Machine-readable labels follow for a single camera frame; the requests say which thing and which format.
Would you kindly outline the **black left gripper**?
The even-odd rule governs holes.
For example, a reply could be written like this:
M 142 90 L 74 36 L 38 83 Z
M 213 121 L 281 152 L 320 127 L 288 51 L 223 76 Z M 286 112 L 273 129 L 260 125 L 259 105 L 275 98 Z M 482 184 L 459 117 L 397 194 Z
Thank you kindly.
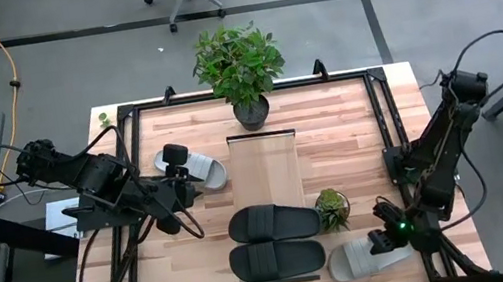
M 195 199 L 202 195 L 200 180 L 184 177 L 142 177 L 140 182 L 151 196 L 148 213 L 157 219 L 158 230 L 168 235 L 181 231 L 179 218 L 174 214 L 194 206 Z

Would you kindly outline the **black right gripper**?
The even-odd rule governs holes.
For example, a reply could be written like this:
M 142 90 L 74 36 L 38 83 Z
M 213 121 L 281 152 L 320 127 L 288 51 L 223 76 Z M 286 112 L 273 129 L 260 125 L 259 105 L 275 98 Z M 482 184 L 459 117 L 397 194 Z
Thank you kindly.
M 381 219 L 384 230 L 370 230 L 368 238 L 374 243 L 371 255 L 384 254 L 391 251 L 391 246 L 404 245 L 414 234 L 414 225 L 398 206 L 387 199 L 378 200 L 373 208 L 373 214 Z

